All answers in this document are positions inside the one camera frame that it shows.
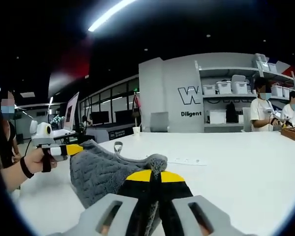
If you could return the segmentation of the person's left hand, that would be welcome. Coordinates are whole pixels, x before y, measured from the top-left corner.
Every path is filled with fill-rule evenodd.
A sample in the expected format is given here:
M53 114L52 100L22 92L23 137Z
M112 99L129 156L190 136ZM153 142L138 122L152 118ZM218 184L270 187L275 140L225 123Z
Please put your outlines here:
M44 152L42 148L33 149L24 157L25 166L31 174L36 174L43 171L43 157Z

